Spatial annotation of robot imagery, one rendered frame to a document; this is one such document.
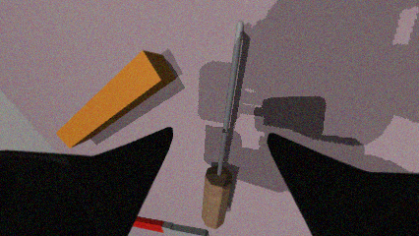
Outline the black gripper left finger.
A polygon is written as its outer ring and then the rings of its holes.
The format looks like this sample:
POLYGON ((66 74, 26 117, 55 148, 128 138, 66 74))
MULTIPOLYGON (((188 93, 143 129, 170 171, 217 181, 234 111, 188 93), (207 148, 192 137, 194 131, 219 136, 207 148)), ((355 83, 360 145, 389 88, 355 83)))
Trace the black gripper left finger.
POLYGON ((0 150, 13 188, 75 194, 100 236, 128 236, 173 139, 172 127, 94 156, 0 150))

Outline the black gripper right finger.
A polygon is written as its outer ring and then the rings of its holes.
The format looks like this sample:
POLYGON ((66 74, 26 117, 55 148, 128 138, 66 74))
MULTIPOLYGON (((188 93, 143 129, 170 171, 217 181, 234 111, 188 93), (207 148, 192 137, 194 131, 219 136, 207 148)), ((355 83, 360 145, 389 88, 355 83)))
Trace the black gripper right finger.
POLYGON ((365 171, 275 133, 267 143, 312 236, 370 236, 419 199, 419 173, 365 171))

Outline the orange rectangular bar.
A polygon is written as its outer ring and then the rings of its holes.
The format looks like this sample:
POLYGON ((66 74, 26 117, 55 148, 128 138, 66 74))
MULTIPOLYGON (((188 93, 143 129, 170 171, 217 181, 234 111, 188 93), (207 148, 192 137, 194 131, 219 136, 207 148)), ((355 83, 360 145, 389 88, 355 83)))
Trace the orange rectangular bar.
POLYGON ((175 79, 161 54, 142 50, 56 135, 68 148, 78 146, 175 79))

